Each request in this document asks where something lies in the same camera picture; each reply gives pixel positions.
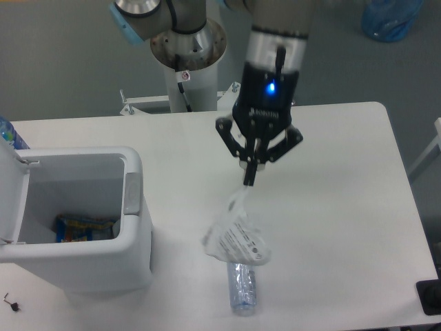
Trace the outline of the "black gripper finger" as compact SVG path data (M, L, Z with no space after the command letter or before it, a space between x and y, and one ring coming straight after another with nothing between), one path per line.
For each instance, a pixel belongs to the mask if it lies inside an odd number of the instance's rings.
M253 186L259 166L264 166L268 161L276 162L291 149L303 141L303 135L300 130L289 125L285 130L285 138L279 141L275 146L268 148L271 141L271 135L275 133L273 124L268 124L263 137L253 149L250 160L248 161L248 186Z
M233 120L231 117L219 117L215 128L233 157L245 163L244 185L254 184L254 151L242 147L232 135Z

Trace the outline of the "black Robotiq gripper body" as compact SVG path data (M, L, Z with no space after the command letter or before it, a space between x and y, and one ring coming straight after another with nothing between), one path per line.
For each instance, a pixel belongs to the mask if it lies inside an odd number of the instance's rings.
M269 140L272 140L281 132L294 128L291 102L298 77L297 70L277 74L245 63L232 115L247 145L264 139L268 131ZM268 125L272 125L271 130L267 129Z

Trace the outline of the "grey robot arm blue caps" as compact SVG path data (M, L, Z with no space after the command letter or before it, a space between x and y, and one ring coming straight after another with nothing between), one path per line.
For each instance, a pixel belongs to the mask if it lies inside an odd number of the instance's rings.
M244 170L245 186L256 173L302 141L291 123L291 106L306 50L315 1L224 1L252 17L240 90L232 113L216 120L216 130ZM189 83L224 54L223 29L207 16L204 1L113 1L111 15L132 44L149 41L152 53L174 78L176 112L207 110L216 92L210 79Z

